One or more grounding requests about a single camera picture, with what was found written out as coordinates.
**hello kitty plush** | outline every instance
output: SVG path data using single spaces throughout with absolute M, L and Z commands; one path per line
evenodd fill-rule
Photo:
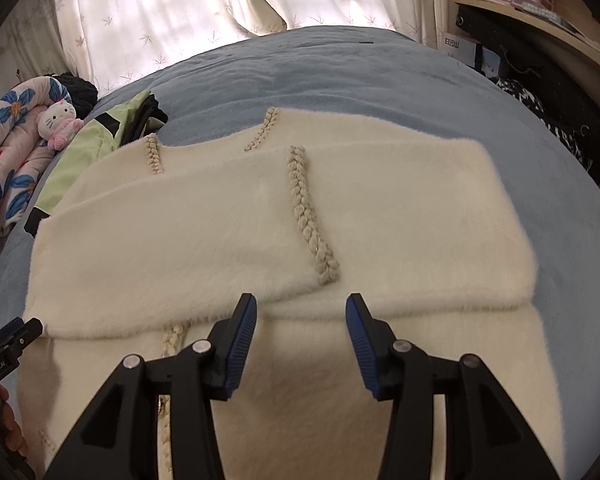
M 52 104 L 36 117 L 38 133 L 46 139 L 50 150 L 64 150 L 84 126 L 75 118 L 75 108 L 65 100 Z

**blue blanket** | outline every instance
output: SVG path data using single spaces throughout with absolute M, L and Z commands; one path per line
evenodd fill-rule
M 483 143 L 538 256 L 534 304 L 563 407 L 566 478 L 583 475 L 600 453 L 600 190 L 535 115 L 457 61 L 374 28 L 303 28 L 222 47 L 106 96 L 90 118 L 144 88 L 170 117 L 165 144 L 226 136 L 270 106 Z M 20 223 L 1 249 L 0 326 L 24 309 L 31 248 Z

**bed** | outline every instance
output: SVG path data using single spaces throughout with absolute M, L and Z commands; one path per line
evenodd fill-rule
M 170 118 L 160 131 L 166 145 L 227 136 L 260 123 L 270 106 L 365 114 L 481 142 L 538 259 L 534 304 L 558 382 L 565 478 L 586 473 L 600 453 L 600 190 L 520 102 L 400 34 L 353 27 L 303 28 L 200 54 L 107 95 L 90 118 L 145 88 Z M 24 219 L 0 243 L 0 326 L 24 310 L 33 244 Z

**cream sweater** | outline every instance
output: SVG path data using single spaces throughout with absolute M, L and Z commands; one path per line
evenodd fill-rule
M 177 352 L 249 291 L 261 316 L 244 381 L 216 407 L 228 478 L 372 478 L 389 406 L 364 390 L 347 338 L 357 291 L 427 352 L 480 354 L 560 467 L 535 276 L 476 142 L 277 109 L 203 144 L 149 136 L 89 168 L 40 225 L 26 316 L 50 339 L 20 380 L 25 431 L 46 442 L 34 460 L 48 463 L 124 355 Z

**human hand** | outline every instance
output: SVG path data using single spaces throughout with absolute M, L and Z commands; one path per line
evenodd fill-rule
M 9 391 L 0 384 L 0 400 L 2 401 L 2 423 L 7 429 L 7 435 L 4 438 L 5 446 L 12 451 L 17 451 L 22 456 L 26 456 L 29 452 L 27 441 L 22 436 L 22 430 L 16 422 L 15 413 L 7 400 L 9 400 Z

